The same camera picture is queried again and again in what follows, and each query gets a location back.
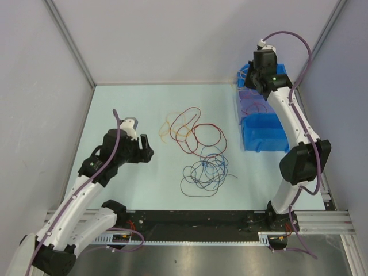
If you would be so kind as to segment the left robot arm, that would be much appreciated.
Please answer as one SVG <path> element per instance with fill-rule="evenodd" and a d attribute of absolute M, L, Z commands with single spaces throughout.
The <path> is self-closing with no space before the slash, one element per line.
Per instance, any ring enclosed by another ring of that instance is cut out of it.
<path fill-rule="evenodd" d="M 14 256 L 8 275 L 29 275 L 35 267 L 48 275 L 67 275 L 82 251 L 100 234 L 122 229 L 129 221 L 125 205 L 107 200 L 98 212 L 79 223 L 93 199 L 126 164 L 148 163 L 154 154 L 145 134 L 135 127 L 110 129 L 86 158 L 69 194 L 47 223 L 35 234 L 26 235 Z"/>

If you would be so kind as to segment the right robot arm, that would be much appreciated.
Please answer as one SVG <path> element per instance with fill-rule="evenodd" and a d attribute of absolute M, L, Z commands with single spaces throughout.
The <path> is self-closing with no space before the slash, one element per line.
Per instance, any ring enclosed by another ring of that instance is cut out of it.
<path fill-rule="evenodd" d="M 266 226 L 283 231 L 287 225 L 297 225 L 293 207 L 300 194 L 318 193 L 331 143 L 312 129 L 294 96 L 292 82 L 287 74 L 277 73 L 277 65 L 272 47 L 258 47 L 249 62 L 245 86 L 255 89 L 274 109 L 289 144 L 289 152 L 279 163 L 282 182 L 265 211 Z"/>

